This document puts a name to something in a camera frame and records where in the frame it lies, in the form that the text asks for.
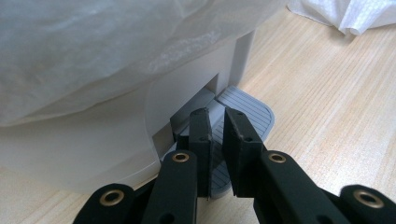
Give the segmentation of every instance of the screw hole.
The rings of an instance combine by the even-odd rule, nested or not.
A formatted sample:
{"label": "screw hole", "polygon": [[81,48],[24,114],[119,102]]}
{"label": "screw hole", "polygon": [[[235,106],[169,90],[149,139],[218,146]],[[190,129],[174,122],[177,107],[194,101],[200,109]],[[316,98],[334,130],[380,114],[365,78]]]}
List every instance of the screw hole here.
{"label": "screw hole", "polygon": [[177,162],[184,162],[187,161],[189,158],[189,155],[186,153],[177,153],[172,157],[172,160]]}
{"label": "screw hole", "polygon": [[268,157],[271,161],[278,162],[278,163],[282,163],[282,162],[286,161],[286,158],[284,156],[276,154],[276,153],[271,153]]}
{"label": "screw hole", "polygon": [[162,215],[160,218],[161,224],[171,224],[174,222],[175,222],[175,217],[174,217],[174,215],[172,215],[170,213],[166,213],[166,214]]}
{"label": "screw hole", "polygon": [[111,189],[102,194],[99,202],[103,206],[113,206],[120,203],[124,198],[124,193],[119,189]]}
{"label": "screw hole", "polygon": [[380,198],[363,189],[355,190],[353,196],[358,202],[372,208],[382,208],[384,206],[384,202]]}
{"label": "screw hole", "polygon": [[317,216],[317,221],[320,224],[332,224],[332,220],[326,216]]}

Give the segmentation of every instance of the gray plastic part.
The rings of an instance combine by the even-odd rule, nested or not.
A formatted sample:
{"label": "gray plastic part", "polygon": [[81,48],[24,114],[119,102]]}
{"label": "gray plastic part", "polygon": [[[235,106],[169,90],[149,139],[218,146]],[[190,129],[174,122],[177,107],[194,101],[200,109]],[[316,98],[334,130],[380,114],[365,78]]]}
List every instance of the gray plastic part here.
{"label": "gray plastic part", "polygon": [[[209,110],[209,119],[214,140],[211,195],[213,199],[217,199],[224,196],[231,189],[230,176],[221,152],[225,107],[244,112],[262,141],[265,141],[273,128],[275,116],[268,105],[239,90],[235,86],[228,87],[216,100],[212,100],[206,107]],[[184,107],[183,110],[192,111],[192,108]],[[188,135],[189,126],[184,131],[179,131],[178,133]],[[175,148],[176,145],[171,147],[168,152],[175,150]]]}

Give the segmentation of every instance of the white cloth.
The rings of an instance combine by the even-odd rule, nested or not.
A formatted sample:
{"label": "white cloth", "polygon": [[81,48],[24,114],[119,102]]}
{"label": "white cloth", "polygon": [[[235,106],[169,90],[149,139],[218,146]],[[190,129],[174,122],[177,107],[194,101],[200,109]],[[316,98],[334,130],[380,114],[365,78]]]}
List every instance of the white cloth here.
{"label": "white cloth", "polygon": [[290,0],[291,12],[361,35],[369,28],[396,23],[396,0]]}

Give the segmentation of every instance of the wooden floor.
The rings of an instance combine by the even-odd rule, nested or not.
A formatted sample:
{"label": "wooden floor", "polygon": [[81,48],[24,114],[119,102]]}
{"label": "wooden floor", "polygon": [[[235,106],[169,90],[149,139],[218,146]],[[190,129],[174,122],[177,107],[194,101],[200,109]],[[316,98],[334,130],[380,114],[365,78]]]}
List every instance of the wooden floor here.
{"label": "wooden floor", "polygon": [[[257,31],[239,88],[276,115],[265,142],[290,154],[321,187],[362,184],[396,202],[396,25],[345,37],[277,13]],[[71,223],[88,199],[0,168],[1,223]],[[231,192],[198,204],[198,223],[258,223]]]}

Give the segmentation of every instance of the white object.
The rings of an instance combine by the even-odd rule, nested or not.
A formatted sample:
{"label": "white object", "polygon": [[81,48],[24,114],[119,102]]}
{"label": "white object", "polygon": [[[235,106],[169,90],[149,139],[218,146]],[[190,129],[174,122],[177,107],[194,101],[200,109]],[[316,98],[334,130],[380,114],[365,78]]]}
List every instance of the white object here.
{"label": "white object", "polygon": [[[78,192],[114,182],[139,185],[160,169],[153,135],[204,86],[219,94],[238,80],[252,38],[245,35],[83,112],[0,128],[0,164]],[[238,46],[247,49],[235,52]]]}
{"label": "white object", "polygon": [[396,23],[396,1],[392,0],[290,0],[288,8],[333,25],[345,35],[361,35],[369,28]]}
{"label": "white object", "polygon": [[0,126],[112,99],[230,44],[286,1],[0,2]]}

